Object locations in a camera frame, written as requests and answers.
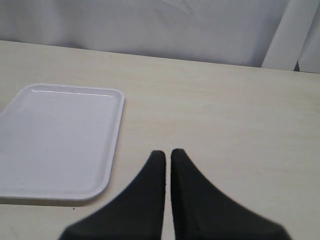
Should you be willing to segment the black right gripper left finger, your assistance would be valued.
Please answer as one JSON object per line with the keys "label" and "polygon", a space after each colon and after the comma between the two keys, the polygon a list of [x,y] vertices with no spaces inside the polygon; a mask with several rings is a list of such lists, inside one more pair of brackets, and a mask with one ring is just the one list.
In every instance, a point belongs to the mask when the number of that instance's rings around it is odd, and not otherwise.
{"label": "black right gripper left finger", "polygon": [[166,156],[151,152],[133,181],[111,202],[66,227],[61,240],[160,240],[166,195]]}

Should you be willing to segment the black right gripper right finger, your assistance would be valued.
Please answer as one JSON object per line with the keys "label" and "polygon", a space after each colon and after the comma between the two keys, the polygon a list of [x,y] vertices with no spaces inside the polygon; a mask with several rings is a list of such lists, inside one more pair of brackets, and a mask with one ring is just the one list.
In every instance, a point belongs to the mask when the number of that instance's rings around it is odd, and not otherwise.
{"label": "black right gripper right finger", "polygon": [[171,153],[170,195],[177,240],[289,240],[280,224],[216,188],[184,149]]}

